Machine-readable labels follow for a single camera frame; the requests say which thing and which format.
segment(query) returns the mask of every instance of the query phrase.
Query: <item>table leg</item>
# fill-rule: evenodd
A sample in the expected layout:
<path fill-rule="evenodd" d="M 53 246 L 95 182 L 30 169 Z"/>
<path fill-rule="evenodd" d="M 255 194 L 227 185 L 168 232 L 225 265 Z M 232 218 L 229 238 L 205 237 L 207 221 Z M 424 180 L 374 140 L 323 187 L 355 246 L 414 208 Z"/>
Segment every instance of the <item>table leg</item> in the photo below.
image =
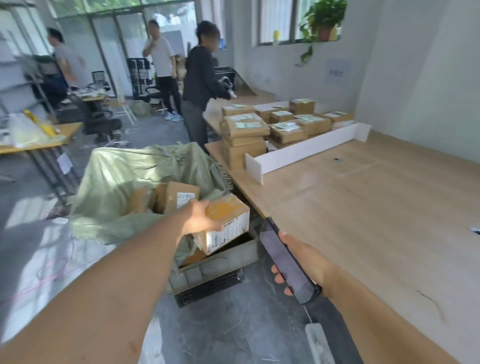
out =
<path fill-rule="evenodd" d="M 51 174 L 57 180 L 57 184 L 65 191 L 65 193 L 67 195 L 75 194 L 77 187 L 72 183 L 72 181 L 69 181 L 69 179 L 65 175 L 63 175 L 60 167 L 57 165 L 57 157 L 55 156 L 55 153 L 51 150 L 51 148 L 39 149 L 37 150 L 37 152 L 43 159 L 45 165 L 48 167 Z M 65 181 L 68 181 L 68 184 L 73 188 L 73 190 L 70 190 L 68 188 Z"/>
<path fill-rule="evenodd" d="M 45 170 L 43 169 L 42 165 L 40 164 L 40 162 L 36 159 L 33 151 L 31 150 L 27 150 L 26 151 L 27 155 L 30 157 L 30 159 L 32 160 L 33 164 L 35 164 L 35 167 L 36 169 L 38 170 L 38 172 L 42 175 L 42 177 L 44 178 L 44 180 L 47 182 L 47 184 L 50 186 L 50 188 L 52 189 L 53 193 L 55 194 L 55 196 L 58 198 L 58 200 L 61 202 L 62 205 L 66 205 L 66 199 L 65 199 L 65 196 L 63 196 L 62 194 L 59 193 L 59 191 L 57 190 L 57 186 L 55 185 L 55 183 L 50 179 L 50 177 L 48 176 L 48 173 L 45 172 Z"/>

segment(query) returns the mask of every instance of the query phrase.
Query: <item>gray pants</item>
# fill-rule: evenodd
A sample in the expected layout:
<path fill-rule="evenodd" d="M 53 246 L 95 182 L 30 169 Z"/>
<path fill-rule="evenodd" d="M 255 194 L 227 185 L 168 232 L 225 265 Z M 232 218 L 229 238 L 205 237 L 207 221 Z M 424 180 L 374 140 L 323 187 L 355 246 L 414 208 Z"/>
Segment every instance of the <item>gray pants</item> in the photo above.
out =
<path fill-rule="evenodd" d="M 183 114 L 183 123 L 185 124 L 185 128 L 187 128 L 188 138 L 191 142 L 197 142 L 198 145 L 208 153 L 205 149 L 205 144 L 208 143 L 208 137 L 203 110 L 188 100 L 182 100 L 181 112 Z"/>

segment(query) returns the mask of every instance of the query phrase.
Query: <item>white divider board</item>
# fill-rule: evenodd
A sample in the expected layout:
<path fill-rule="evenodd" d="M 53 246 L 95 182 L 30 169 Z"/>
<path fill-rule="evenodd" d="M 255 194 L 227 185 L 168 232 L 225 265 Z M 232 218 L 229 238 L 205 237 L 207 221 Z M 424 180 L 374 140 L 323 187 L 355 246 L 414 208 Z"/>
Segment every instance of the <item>white divider board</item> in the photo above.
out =
<path fill-rule="evenodd" d="M 259 184 L 263 184 L 264 174 L 266 173 L 288 166 L 289 164 L 298 162 L 299 160 L 335 146 L 339 146 L 352 139 L 366 142 L 369 133 L 370 125 L 358 122 L 305 140 L 304 142 L 263 154 L 256 158 L 245 154 L 247 172 L 255 181 Z"/>

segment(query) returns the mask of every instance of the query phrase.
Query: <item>hand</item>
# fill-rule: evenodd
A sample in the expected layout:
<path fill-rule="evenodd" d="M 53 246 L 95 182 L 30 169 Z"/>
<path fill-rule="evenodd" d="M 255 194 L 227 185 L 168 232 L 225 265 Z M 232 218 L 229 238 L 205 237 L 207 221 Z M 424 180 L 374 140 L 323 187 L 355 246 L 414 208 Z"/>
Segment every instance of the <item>hand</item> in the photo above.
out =
<path fill-rule="evenodd" d="M 302 243 L 293 235 L 287 234 L 284 231 L 280 231 L 278 235 L 281 241 L 283 241 L 283 243 L 287 245 L 287 247 L 293 253 L 296 260 L 298 260 L 301 267 L 305 273 L 307 273 L 310 279 L 323 287 L 325 282 L 325 274 L 333 267 L 334 264 L 311 245 Z M 275 273 L 276 283 L 285 283 L 285 279 L 282 277 L 275 265 L 272 266 L 272 272 Z M 289 287 L 285 288 L 285 294 L 288 296 L 293 296 L 293 293 Z"/>
<path fill-rule="evenodd" d="M 197 201 L 192 199 L 181 209 L 177 210 L 176 214 L 181 216 L 184 221 L 183 235 L 201 231 L 222 230 L 221 221 L 212 220 L 205 215 L 205 209 L 209 203 L 210 201 Z"/>

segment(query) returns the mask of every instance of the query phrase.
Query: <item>office chair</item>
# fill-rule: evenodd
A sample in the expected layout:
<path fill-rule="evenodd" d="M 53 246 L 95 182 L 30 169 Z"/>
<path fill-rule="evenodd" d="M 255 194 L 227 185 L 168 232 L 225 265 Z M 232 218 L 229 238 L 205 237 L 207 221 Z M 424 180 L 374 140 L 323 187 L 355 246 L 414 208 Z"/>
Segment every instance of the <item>office chair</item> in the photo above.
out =
<path fill-rule="evenodd" d="M 121 120 L 113 119 L 113 112 L 110 110 L 92 112 L 86 102 L 77 95 L 72 94 L 69 95 L 68 98 L 78 109 L 78 113 L 84 124 L 83 133 L 85 135 L 97 134 L 95 139 L 97 145 L 108 144 L 110 146 L 112 140 L 118 141 Z"/>
<path fill-rule="evenodd" d="M 156 86 L 147 87 L 145 92 L 146 94 L 143 95 L 145 102 L 152 106 L 162 105 L 161 108 L 154 110 L 154 112 L 160 111 L 161 113 L 164 113 L 167 110 L 165 103 L 163 102 L 162 92 Z M 158 99 L 159 102 L 157 104 L 152 104 L 152 101 L 155 99 Z"/>
<path fill-rule="evenodd" d="M 110 91 L 110 85 L 105 78 L 105 71 L 94 71 L 92 72 L 93 83 L 99 85 L 105 91 Z"/>

